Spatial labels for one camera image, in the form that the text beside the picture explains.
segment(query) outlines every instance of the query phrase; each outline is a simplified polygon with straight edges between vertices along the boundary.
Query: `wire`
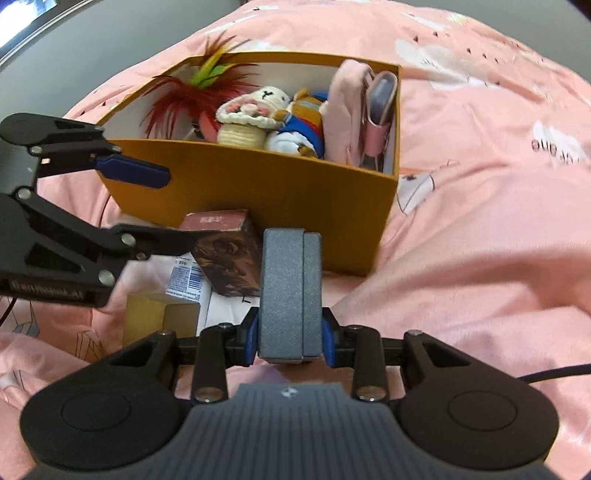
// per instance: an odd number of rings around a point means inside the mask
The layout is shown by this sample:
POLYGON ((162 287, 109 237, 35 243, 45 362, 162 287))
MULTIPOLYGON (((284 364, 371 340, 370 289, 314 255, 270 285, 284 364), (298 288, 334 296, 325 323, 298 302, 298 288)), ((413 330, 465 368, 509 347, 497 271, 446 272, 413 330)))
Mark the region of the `wire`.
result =
POLYGON ((17 298, 13 297, 12 300, 10 301, 10 303, 8 304, 8 308, 2 314, 2 318, 0 318, 0 327, 4 324, 4 322, 8 318, 8 316, 10 315, 10 312, 12 312, 12 309, 14 308, 14 304, 16 302, 17 302, 17 298))
POLYGON ((524 375, 517 380, 525 383, 543 382, 544 380, 554 380, 556 378, 575 377, 578 375, 591 375, 591 364, 572 365, 570 367, 553 368, 544 370, 535 374, 524 375))

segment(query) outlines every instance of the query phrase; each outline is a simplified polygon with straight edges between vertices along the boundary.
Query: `bed sheet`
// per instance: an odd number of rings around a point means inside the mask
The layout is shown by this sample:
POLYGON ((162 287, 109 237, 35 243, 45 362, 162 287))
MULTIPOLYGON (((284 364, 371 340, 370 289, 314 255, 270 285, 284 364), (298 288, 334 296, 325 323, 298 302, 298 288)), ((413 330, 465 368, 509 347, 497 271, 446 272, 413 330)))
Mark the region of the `bed sheet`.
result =
MULTIPOLYGON (((367 279, 326 274, 342 324, 419 328, 512 375, 591 362, 591 86, 520 42, 453 12, 388 1, 255 0, 108 80, 68 114, 95 122, 154 75, 228 31, 243 50, 318 51, 402 65, 401 182, 367 279)), ((39 192, 94 225, 121 213, 95 173, 39 192)), ((18 431, 30 395, 117 350, 125 295, 164 288, 170 259, 129 264, 100 310, 19 301, 0 333, 0 476, 33 466, 18 431)), ((0 302, 0 311, 8 299, 0 302)), ((339 381, 321 362, 258 362, 243 382, 339 381)), ((392 395, 401 395, 397 372, 392 395)), ((179 389, 186 391, 188 378, 179 389)), ((536 385, 560 414, 547 464, 591 469, 591 380, 536 385)))

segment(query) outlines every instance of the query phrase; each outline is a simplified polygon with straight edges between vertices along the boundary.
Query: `metal pin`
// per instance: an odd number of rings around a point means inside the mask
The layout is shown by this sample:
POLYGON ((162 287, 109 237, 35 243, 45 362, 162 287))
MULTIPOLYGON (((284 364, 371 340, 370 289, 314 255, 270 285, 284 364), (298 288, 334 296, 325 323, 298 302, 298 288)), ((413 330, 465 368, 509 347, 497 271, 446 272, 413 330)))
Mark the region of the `metal pin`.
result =
POLYGON ((31 190, 29 189, 20 189, 17 192, 17 197, 19 197, 21 200, 28 200, 29 198, 31 198, 31 190))
POLYGON ((195 391, 193 397, 201 403, 215 403, 223 398, 223 391, 218 387, 201 387, 195 391))
POLYGON ((115 285, 115 276, 108 270, 101 270, 99 272, 99 282, 105 287, 112 287, 115 285))
POLYGON ((362 401, 380 401, 386 398, 386 391, 382 387, 376 385, 365 385, 359 387, 355 395, 362 401))
POLYGON ((131 235, 131 233, 124 233, 121 235, 121 241, 127 245, 128 247, 135 247, 136 241, 135 237, 131 235))

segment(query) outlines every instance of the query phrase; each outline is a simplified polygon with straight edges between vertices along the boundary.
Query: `pink pouch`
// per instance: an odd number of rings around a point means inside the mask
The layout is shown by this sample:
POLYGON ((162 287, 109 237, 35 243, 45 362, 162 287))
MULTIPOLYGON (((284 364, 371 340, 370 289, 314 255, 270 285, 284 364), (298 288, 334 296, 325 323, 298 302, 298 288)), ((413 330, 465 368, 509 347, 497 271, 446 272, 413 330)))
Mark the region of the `pink pouch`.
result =
POLYGON ((374 78, 366 63, 345 60, 332 79, 324 107, 324 157, 358 167, 363 154, 365 95, 374 78))

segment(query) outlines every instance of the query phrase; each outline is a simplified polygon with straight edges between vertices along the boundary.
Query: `white logo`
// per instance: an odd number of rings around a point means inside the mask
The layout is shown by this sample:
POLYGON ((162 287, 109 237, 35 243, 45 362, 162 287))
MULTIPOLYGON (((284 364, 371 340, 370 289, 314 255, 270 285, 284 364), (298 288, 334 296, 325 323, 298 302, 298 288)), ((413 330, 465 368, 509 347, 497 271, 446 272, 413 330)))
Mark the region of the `white logo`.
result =
POLYGON ((285 398, 292 399, 298 394, 298 391, 294 387, 287 387, 281 390, 281 395, 285 398))

